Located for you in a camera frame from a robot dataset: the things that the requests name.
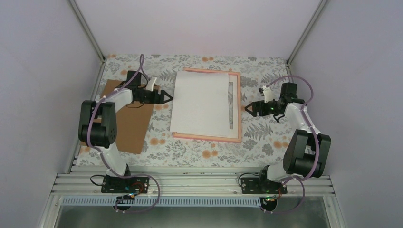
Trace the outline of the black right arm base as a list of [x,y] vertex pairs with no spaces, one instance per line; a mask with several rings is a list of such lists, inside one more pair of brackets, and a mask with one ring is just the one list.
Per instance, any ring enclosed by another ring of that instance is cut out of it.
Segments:
[[260,179],[259,177],[241,177],[239,184],[243,194],[287,194],[288,190],[281,183]]

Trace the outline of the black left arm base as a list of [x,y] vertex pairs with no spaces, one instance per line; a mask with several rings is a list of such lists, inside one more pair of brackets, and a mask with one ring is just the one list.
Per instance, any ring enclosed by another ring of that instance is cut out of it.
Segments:
[[148,177],[122,179],[105,176],[101,185],[101,192],[116,194],[147,193],[149,180]]

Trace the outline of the brown cardboard backing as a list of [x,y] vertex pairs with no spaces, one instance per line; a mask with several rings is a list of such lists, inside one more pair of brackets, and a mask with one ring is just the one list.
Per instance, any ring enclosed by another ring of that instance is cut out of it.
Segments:
[[[108,81],[104,95],[110,94],[121,82]],[[118,135],[116,145],[119,151],[140,154],[143,149],[153,104],[132,103],[117,112]]]

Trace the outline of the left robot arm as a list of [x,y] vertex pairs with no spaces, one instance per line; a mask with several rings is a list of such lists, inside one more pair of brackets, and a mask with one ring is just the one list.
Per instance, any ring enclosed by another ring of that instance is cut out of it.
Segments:
[[156,79],[147,79],[142,84],[145,73],[129,70],[126,80],[100,100],[82,102],[78,139],[86,146],[95,149],[107,168],[106,174],[115,177],[113,186],[120,192],[127,192],[132,187],[130,169],[121,158],[116,145],[118,135],[117,112],[132,103],[140,105],[163,105],[173,100],[165,90],[154,88]]

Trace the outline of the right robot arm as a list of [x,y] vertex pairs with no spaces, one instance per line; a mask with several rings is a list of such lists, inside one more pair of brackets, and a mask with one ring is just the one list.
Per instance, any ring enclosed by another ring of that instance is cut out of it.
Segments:
[[283,83],[279,98],[265,85],[259,89],[264,99],[245,107],[253,117],[273,116],[276,122],[285,117],[294,134],[287,146],[283,161],[268,165],[258,179],[258,189],[270,193],[276,182],[291,178],[319,178],[322,176],[327,161],[331,138],[322,134],[313,124],[305,100],[297,95],[297,84]]

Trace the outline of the sunset landscape photo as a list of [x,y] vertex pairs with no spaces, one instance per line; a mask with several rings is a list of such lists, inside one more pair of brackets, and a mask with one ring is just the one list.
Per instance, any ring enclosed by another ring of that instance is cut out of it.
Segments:
[[229,75],[179,71],[176,75],[170,131],[228,136]]

